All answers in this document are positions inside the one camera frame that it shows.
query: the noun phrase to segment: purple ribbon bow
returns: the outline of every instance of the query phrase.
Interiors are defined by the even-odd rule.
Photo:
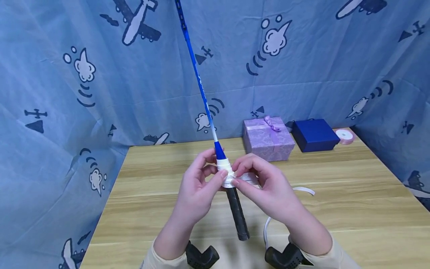
[[[247,130],[258,130],[258,129],[270,129],[270,139],[273,141],[273,151],[276,152],[279,149],[280,142],[277,133],[281,132],[282,129],[286,129],[284,124],[272,124],[272,120],[269,116],[264,117],[264,119],[255,119],[259,121],[259,125],[249,126]]]

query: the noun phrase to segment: finger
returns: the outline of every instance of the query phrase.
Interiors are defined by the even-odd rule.
[[[227,177],[228,172],[226,170],[221,170],[216,173],[209,182],[206,183],[203,191],[205,195],[213,199],[217,191],[221,188],[222,183]]]
[[[236,170],[236,176],[242,176],[244,173],[249,172],[252,168],[254,168],[258,174],[261,174],[263,172],[269,172],[270,170],[273,170],[274,166],[257,155],[252,154],[239,161],[239,165]]]
[[[248,197],[251,201],[259,205],[259,201],[262,197],[262,190],[254,187],[248,182],[241,179],[233,179],[231,182],[233,186],[236,187],[243,195]]]
[[[215,148],[209,148],[199,154],[194,159],[193,163],[190,165],[192,170],[202,169],[205,164],[210,161],[210,158],[215,154]]]
[[[207,161],[209,164],[216,164],[216,154],[212,155],[212,157]]]
[[[251,156],[251,154],[252,154],[252,153],[249,153],[249,154],[243,155],[242,157],[237,158],[237,159],[234,161],[233,165],[231,166],[231,169],[232,169],[233,171],[236,171],[236,170],[237,170],[237,168],[239,167],[239,164],[240,164],[244,159],[249,158],[249,156]]]
[[[212,155],[207,162],[208,164],[216,164],[216,155]]]
[[[218,172],[218,168],[215,165],[208,164],[202,168],[202,172],[204,177],[208,177],[209,175],[215,175]]]

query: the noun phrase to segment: cream sleeve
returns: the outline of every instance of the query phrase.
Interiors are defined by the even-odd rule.
[[[332,249],[322,256],[314,256],[301,251],[303,256],[314,266],[300,265],[298,268],[314,269],[361,269],[360,266],[343,250],[339,243],[332,236]]]
[[[313,269],[361,269],[360,266],[342,249],[339,243],[333,238],[332,249],[322,256],[314,256],[302,251],[303,256],[310,261],[314,266],[299,265],[298,269],[313,268]],[[187,256],[182,254],[174,260],[164,260],[155,253],[154,243],[145,257],[140,269],[189,269]]]
[[[140,265],[140,269],[189,269],[187,256],[182,254],[174,260],[164,260],[155,253],[154,243],[145,257],[145,260]]]

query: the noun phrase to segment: navy blue box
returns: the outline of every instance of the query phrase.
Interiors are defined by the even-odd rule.
[[[332,150],[340,139],[323,119],[296,121],[291,131],[302,152]]]

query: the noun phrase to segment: white grip tape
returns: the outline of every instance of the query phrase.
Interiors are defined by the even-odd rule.
[[[302,191],[302,192],[307,192],[310,193],[312,196],[315,195],[315,192],[309,188],[305,188],[305,187],[295,187],[293,188],[293,190],[295,191]],[[271,217],[269,217],[266,221],[266,224],[264,225],[264,229],[263,229],[263,240],[264,240],[264,244],[266,245],[266,250],[269,248],[269,241],[267,240],[267,227],[269,226],[269,222],[272,220]]]
[[[218,167],[218,171],[227,170],[227,172],[228,172],[227,177],[225,178],[224,183],[222,184],[222,186],[224,188],[234,188],[234,186],[231,185],[231,181],[235,177],[234,177],[233,169],[231,169],[231,164],[228,161],[228,158],[226,158],[224,160],[216,160],[216,166]]]
[[[222,184],[222,186],[224,188],[234,188],[234,186],[231,185],[231,181],[233,179],[235,179],[236,177],[234,175],[233,170],[231,169],[231,165],[230,165],[230,162],[228,161],[228,158],[224,159],[224,160],[216,160],[216,164],[218,167],[218,171],[220,171],[220,170],[227,170],[228,171],[227,178],[224,180],[224,183]],[[241,180],[247,181],[248,183],[250,183],[252,185],[258,185],[258,179],[254,173],[245,173],[239,178]]]

